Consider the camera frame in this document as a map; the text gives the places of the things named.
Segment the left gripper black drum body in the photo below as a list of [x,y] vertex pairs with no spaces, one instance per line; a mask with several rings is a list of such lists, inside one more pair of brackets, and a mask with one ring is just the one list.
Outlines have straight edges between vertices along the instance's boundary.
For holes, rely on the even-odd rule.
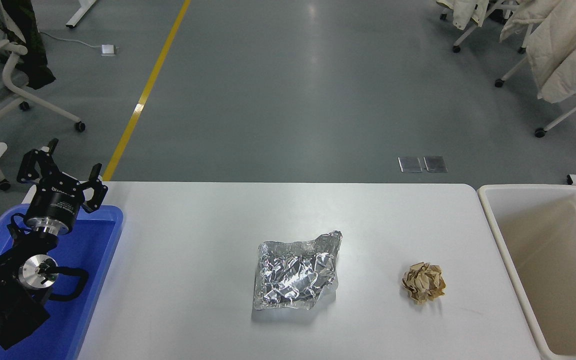
[[50,218],[73,227],[83,203],[80,181],[70,175],[42,177],[24,216],[26,226],[35,227],[39,219]]

